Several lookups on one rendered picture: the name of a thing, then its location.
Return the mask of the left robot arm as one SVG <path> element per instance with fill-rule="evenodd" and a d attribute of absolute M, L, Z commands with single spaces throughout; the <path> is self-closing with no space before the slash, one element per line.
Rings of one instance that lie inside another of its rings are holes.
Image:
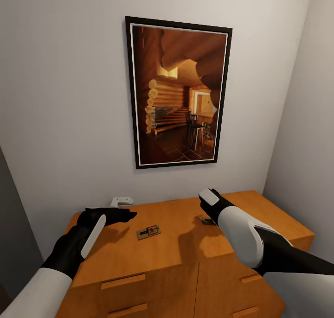
<path fill-rule="evenodd" d="M 129 197 L 114 197 L 111 208 L 88 207 L 77 225 L 56 242 L 53 252 L 0 318 L 55 318 L 79 266 L 85 261 L 104 226 L 128 222 L 137 212 Z"/>

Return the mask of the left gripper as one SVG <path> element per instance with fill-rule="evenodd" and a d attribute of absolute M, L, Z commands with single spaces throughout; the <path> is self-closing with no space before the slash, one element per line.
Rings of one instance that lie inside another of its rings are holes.
<path fill-rule="evenodd" d="M 111 210 L 114 214 L 113 222 L 110 225 L 118 222 L 128 222 L 130 219 L 133 219 L 137 215 L 137 212 L 130 212 L 129 209 L 117 207 L 107 209 Z"/>

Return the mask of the mousetrap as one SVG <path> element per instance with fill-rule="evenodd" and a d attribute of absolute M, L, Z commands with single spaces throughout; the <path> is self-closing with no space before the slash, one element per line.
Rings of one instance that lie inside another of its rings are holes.
<path fill-rule="evenodd" d="M 217 226 L 217 224 L 215 223 L 215 221 L 211 218 L 211 217 L 202 217 L 202 221 L 204 225 L 213 225 L 213 226 Z"/>
<path fill-rule="evenodd" d="M 138 234 L 138 240 L 143 240 L 145 238 L 152 237 L 154 235 L 161 234 L 161 230 L 159 228 L 159 225 L 154 225 L 145 229 L 141 229 L 137 231 Z"/>

